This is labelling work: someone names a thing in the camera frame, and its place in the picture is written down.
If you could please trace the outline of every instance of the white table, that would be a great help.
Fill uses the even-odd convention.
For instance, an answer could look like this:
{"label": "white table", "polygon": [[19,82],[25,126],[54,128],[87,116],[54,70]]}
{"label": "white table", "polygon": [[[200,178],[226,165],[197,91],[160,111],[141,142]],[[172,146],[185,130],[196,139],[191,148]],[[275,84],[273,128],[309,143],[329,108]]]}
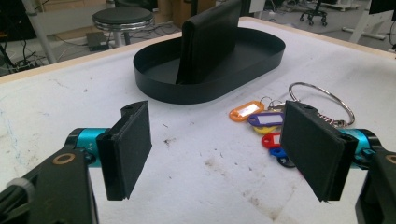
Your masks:
{"label": "white table", "polygon": [[[304,81],[343,99],[355,112],[353,127],[371,130],[395,151],[394,55],[256,19],[240,26],[283,39],[282,63],[204,104],[158,102],[134,82],[136,52],[180,34],[1,77],[0,190],[60,149],[72,130],[111,127],[124,105],[148,100],[153,147],[131,199],[108,202],[101,171],[91,169],[102,223],[356,223],[365,172],[350,171],[341,202],[320,203],[297,170],[280,166],[261,137],[228,113],[263,96],[290,99],[289,84]],[[295,94],[347,119],[314,93]]]}

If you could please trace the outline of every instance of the stool seat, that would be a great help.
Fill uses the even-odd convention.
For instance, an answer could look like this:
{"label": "stool seat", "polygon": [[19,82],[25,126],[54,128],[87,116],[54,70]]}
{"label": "stool seat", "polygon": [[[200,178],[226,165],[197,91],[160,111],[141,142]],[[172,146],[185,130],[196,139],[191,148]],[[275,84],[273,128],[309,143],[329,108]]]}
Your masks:
{"label": "stool seat", "polygon": [[92,21],[100,30],[124,32],[151,25],[153,16],[141,7],[113,7],[94,13]]}

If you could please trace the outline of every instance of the metal key ring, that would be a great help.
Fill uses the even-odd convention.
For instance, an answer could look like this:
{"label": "metal key ring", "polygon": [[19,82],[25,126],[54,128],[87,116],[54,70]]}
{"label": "metal key ring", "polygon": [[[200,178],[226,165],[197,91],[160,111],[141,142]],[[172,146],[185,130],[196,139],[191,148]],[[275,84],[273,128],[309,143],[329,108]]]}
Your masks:
{"label": "metal key ring", "polygon": [[342,106],[345,109],[345,111],[348,113],[349,118],[350,118],[350,122],[349,123],[347,123],[346,121],[344,121],[342,119],[330,119],[330,118],[328,118],[326,116],[323,116],[323,115],[318,113],[318,115],[321,118],[323,118],[325,121],[329,121],[332,126],[334,126],[334,127],[346,127],[346,126],[349,126],[349,125],[351,125],[351,124],[353,124],[355,122],[355,115],[353,114],[352,109],[350,109],[349,106],[347,106],[347,104],[344,103],[340,98],[336,97],[331,92],[322,89],[321,87],[317,87],[315,85],[308,84],[308,83],[305,83],[305,82],[294,82],[291,85],[289,85],[289,94],[290,94],[291,99],[293,101],[301,102],[299,99],[297,99],[297,97],[294,95],[293,90],[292,90],[293,86],[297,86],[297,85],[311,87],[311,88],[314,88],[315,90],[321,91],[321,92],[327,94],[328,96],[332,97],[340,106]]}

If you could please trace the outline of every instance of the floor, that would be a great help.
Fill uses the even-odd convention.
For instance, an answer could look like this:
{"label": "floor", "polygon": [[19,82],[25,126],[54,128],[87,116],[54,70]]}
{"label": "floor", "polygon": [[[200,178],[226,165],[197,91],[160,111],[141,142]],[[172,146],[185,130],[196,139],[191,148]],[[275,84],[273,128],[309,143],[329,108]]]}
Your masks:
{"label": "floor", "polygon": [[[309,8],[314,8],[315,3],[300,2],[299,4],[296,4],[293,0],[284,1],[281,6],[274,6],[271,3],[271,1],[267,0],[265,9],[261,14],[261,19],[264,21],[272,21],[308,32],[348,41],[351,33],[345,32],[342,29],[343,27],[356,27],[359,19],[361,18],[363,10],[368,4],[368,0],[354,1],[354,7],[348,8],[346,11],[341,11],[340,8],[336,7],[322,7],[321,10],[324,10],[328,13],[327,26],[322,26],[319,17],[314,18],[313,25],[309,25],[306,16],[304,21],[300,21],[302,12]],[[361,37],[358,44],[374,49],[391,49],[392,46],[396,44],[396,25],[394,23],[394,21],[385,21],[381,25],[378,33],[385,37],[384,40],[363,36]],[[169,35],[179,31],[180,30],[175,25],[173,25],[172,22],[163,23],[156,25],[155,27],[132,32],[131,42],[136,43],[146,39],[151,39],[162,35]],[[110,41],[112,40],[112,36],[108,36],[107,38]],[[88,50],[85,37],[70,40],[56,40],[54,37],[51,37],[50,43],[58,62],[95,53]],[[37,39],[27,40],[26,45],[24,45],[23,41],[7,43],[6,52],[13,63],[19,63],[19,61],[23,59],[24,46],[24,55],[25,57],[30,56],[29,60],[31,61],[32,65],[37,64],[39,66],[43,66],[48,64],[45,54],[41,50]],[[27,65],[23,63],[19,64],[21,69],[27,67]],[[2,58],[0,58],[0,76],[7,75],[8,73],[8,68],[4,63],[2,63]]]}

